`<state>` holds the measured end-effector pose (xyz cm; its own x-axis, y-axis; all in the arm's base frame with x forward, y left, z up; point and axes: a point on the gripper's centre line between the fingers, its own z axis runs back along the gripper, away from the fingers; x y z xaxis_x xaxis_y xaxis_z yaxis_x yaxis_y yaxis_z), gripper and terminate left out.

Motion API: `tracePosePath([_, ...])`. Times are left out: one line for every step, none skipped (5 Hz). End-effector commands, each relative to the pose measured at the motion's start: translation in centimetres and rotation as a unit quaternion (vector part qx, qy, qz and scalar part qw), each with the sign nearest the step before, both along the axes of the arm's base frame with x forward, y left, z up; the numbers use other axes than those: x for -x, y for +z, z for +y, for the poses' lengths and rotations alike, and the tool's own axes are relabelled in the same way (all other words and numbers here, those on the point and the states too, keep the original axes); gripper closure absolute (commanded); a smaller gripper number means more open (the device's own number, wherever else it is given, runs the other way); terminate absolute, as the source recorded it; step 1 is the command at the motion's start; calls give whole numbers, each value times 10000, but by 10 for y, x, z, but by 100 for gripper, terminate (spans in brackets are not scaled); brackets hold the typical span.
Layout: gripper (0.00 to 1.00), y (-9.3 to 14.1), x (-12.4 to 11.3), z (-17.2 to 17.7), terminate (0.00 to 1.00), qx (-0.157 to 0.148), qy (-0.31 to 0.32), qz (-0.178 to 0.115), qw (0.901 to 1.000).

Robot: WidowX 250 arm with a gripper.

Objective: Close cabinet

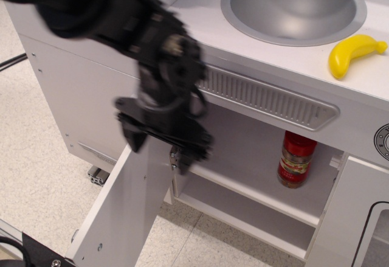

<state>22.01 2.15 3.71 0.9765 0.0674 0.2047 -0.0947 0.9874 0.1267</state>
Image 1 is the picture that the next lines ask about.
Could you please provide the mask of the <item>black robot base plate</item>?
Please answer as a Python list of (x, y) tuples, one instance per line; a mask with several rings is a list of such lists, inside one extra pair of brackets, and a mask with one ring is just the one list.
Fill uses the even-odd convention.
[(6, 244), (17, 249), (21, 253), (21, 259), (1, 260), (3, 266), (75, 266), (69, 259), (62, 257), (45, 245), (39, 243), (29, 235), (22, 233), (22, 239), (1, 236), (1, 244)]

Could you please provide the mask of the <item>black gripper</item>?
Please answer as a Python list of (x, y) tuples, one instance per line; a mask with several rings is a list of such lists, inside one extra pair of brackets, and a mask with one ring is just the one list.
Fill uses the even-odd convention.
[(119, 97), (115, 100), (123, 135), (132, 151), (138, 153), (146, 138), (152, 136), (178, 147), (177, 167), (186, 175), (197, 159), (207, 159), (213, 142), (209, 132), (185, 112), (179, 99), (163, 107), (151, 107), (141, 99)]

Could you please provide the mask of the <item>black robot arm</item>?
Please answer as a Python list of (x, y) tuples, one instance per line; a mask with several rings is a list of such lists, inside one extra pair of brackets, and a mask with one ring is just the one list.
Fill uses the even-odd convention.
[(194, 161), (207, 159), (213, 138), (198, 123), (203, 108), (191, 112), (197, 82), (207, 68), (201, 49), (183, 23), (159, 0), (6, 0), (33, 4), (48, 29), (61, 38), (89, 38), (136, 60), (137, 98), (115, 101), (123, 134), (133, 151), (148, 136), (172, 145), (185, 174)]

